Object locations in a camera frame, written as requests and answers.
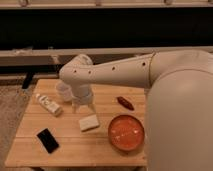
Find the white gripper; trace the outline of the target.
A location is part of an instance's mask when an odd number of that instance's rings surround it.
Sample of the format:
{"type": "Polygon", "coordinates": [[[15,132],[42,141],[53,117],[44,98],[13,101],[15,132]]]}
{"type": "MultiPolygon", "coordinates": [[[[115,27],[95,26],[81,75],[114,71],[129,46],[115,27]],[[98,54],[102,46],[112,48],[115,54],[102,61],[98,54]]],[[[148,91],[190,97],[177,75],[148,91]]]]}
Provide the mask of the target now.
{"type": "Polygon", "coordinates": [[[72,86],[71,87],[72,100],[75,104],[72,104],[72,112],[76,113],[80,108],[80,105],[87,105],[88,108],[96,114],[96,107],[93,102],[93,92],[90,85],[72,86]]]}

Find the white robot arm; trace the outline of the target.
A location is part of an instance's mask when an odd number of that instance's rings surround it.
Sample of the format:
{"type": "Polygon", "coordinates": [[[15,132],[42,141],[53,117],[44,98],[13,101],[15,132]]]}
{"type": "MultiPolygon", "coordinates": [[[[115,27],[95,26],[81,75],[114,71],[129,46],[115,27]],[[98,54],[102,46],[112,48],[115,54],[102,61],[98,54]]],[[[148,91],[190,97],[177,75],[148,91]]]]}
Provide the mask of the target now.
{"type": "Polygon", "coordinates": [[[213,171],[213,54],[168,51],[99,65],[78,55],[59,77],[75,102],[88,95],[89,84],[147,89],[148,171],[213,171]]]}

